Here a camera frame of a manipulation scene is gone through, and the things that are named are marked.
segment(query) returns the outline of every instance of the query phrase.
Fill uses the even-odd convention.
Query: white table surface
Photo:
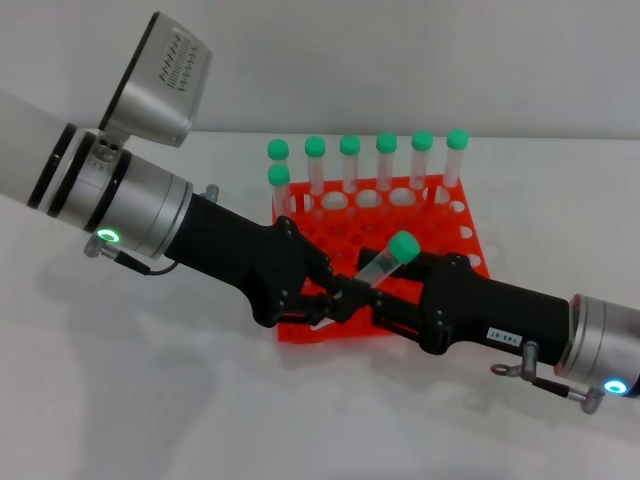
[[[268,223],[273,137],[128,148]],[[285,138],[303,180],[304,137]],[[373,139],[363,147],[373,176]],[[406,174],[406,139],[397,157]],[[430,171],[443,164],[438,139]],[[493,278],[640,307],[640,142],[474,138],[462,178]],[[82,232],[6,199],[0,218],[2,480],[636,477],[640,402],[608,397],[589,417],[491,375],[515,357],[474,345],[444,357],[401,338],[278,345],[214,279],[90,260]]]

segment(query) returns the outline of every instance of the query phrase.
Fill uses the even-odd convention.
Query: test tube
[[[415,132],[411,138],[411,146],[413,147],[413,156],[411,159],[409,187],[414,190],[422,190],[425,176],[427,175],[429,152],[433,146],[433,134],[424,130]]]
[[[309,137],[304,142],[304,151],[307,154],[309,166],[309,184],[311,195],[324,193],[324,152],[326,150],[324,140],[321,137]]]
[[[460,178],[460,166],[464,150],[469,145],[469,134],[464,130],[452,130],[447,135],[447,163],[444,167],[442,184],[447,188],[453,188]]]
[[[291,206],[289,200],[289,169],[286,165],[272,165],[267,172],[269,183],[273,187],[273,209],[276,218],[282,215],[289,217]]]
[[[289,158],[289,145],[281,138],[271,140],[267,145],[267,155],[271,159],[273,165],[289,166],[287,158]]]
[[[358,154],[360,139],[356,135],[345,135],[340,139],[342,159],[342,190],[355,193],[358,189]]]
[[[398,267],[411,262],[419,253],[418,240],[409,232],[402,230],[391,237],[387,247],[353,278],[376,287]]]
[[[376,139],[378,150],[378,178],[376,188],[380,191],[391,190],[393,176],[393,154],[398,148],[398,137],[393,133],[381,133]]]

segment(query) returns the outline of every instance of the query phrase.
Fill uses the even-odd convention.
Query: black cable
[[[152,276],[152,277],[157,277],[159,275],[164,275],[165,273],[169,273],[171,272],[174,268],[176,268],[179,265],[178,262],[173,262],[171,265],[169,265],[167,268],[163,268],[162,270],[152,270],[149,273],[147,273],[147,275]]]
[[[151,270],[151,267],[140,260],[136,260],[131,255],[125,252],[118,252],[114,261],[123,267],[127,267],[134,272],[138,272],[142,275],[148,275],[152,277],[157,277],[159,275],[164,275],[165,273],[169,273],[174,268],[178,266],[178,262],[173,262],[167,268],[163,268],[162,270]]]

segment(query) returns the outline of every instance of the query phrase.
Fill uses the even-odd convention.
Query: robotic arm
[[[581,403],[594,413],[605,392],[640,394],[640,312],[588,297],[571,302],[477,275],[466,257],[422,253],[396,276],[421,282],[418,305],[334,275],[329,257],[280,218],[257,225],[194,194],[190,182],[124,148],[130,135],[180,146],[196,114],[211,53],[192,33],[156,13],[94,135],[0,92],[0,193],[92,235],[103,254],[145,275],[122,248],[161,255],[241,290],[264,327],[344,323],[370,306],[381,328],[444,354],[471,341],[522,357],[495,374]],[[359,263],[377,252],[363,249]],[[305,295],[311,281],[325,293]],[[582,393],[537,377],[537,362],[586,384]]]

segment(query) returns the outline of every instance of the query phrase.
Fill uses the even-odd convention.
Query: camera vent slot
[[[185,92],[197,58],[198,46],[188,36],[175,32],[160,65],[160,80],[173,90]]]

